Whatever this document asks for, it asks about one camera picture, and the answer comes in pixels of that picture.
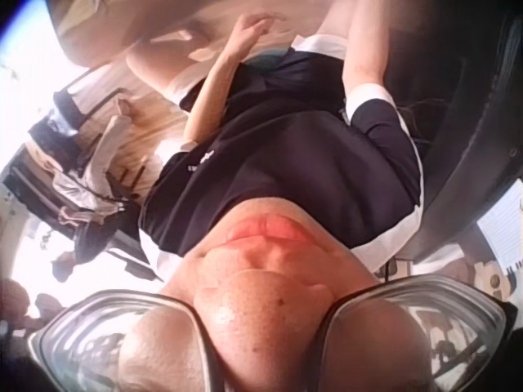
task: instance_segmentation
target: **wooden floor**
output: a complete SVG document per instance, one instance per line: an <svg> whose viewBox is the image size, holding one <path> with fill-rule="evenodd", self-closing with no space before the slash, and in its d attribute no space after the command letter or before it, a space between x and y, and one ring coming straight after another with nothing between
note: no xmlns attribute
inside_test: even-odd
<svg viewBox="0 0 523 392"><path fill-rule="evenodd" d="M403 4L403 8L399 7L394 18L397 28L420 30L426 25L427 21L420 16L431 15L427 11L430 8L427 4L432 4L431 0L397 0L397 2ZM287 47L297 33L304 36L314 33L328 10L329 2L327 0L256 0L249 2L222 0L201 7L193 17L211 32L212 45L210 47L218 51L224 45L237 16L243 11L257 7L280 11L288 17L288 20L275 26L274 33L263 38L254 52L263 51L269 47ZM65 18L67 12L63 9L60 12L61 17ZM71 91L75 91L78 107L86 113L95 103L119 87L125 87L132 93L136 120L110 170L116 178L120 178L123 171L127 170L128 174L123 184L130 185L140 167L145 165L143 176L135 188L135 192L141 195L142 201L158 177L164 160L169 154L169 147L180 140L186 123L186 115L158 92L153 91L136 78L127 67L122 55L117 56L109 65L81 81ZM78 143L82 147L88 146L96 135L104 131L110 116L114 114L116 114L114 102L109 102L94 118L84 124L78 136Z"/></svg>

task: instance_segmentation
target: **sleeve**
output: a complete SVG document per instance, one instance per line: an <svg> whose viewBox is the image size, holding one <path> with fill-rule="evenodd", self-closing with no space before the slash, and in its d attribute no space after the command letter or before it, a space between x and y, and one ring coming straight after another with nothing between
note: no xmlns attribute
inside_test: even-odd
<svg viewBox="0 0 523 392"><path fill-rule="evenodd" d="M422 204L422 167L405 121L388 91L363 84L346 98L350 125L362 131L386 158L415 205Z"/></svg>

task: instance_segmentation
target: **nose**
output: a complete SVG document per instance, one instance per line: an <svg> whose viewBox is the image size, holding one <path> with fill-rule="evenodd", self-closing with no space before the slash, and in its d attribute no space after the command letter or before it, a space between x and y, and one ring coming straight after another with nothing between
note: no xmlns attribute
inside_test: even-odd
<svg viewBox="0 0 523 392"><path fill-rule="evenodd" d="M299 388L306 350L332 303L326 286L264 269L238 272L194 299L238 390Z"/></svg>

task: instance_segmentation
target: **black shirt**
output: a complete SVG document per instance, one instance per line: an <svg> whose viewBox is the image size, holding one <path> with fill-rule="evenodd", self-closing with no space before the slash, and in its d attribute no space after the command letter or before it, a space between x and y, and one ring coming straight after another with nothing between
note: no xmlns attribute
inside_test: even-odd
<svg viewBox="0 0 523 392"><path fill-rule="evenodd" d="M212 139L162 170L140 218L160 250L184 256L250 198L297 204L349 248L420 206L418 158L385 100L363 103L350 126L296 97L266 91L249 100Z"/></svg>

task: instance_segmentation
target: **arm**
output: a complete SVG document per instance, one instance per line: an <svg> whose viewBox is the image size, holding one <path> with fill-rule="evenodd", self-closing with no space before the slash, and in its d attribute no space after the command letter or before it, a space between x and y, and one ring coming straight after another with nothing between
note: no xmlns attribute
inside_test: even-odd
<svg viewBox="0 0 523 392"><path fill-rule="evenodd" d="M389 56L390 0L357 0L347 40L345 94L362 84L383 85Z"/></svg>
<svg viewBox="0 0 523 392"><path fill-rule="evenodd" d="M218 129L226 105L230 85L239 63L260 37L267 34L278 15L259 13L241 15L225 49L212 67L190 112L184 139L195 143L205 141Z"/></svg>

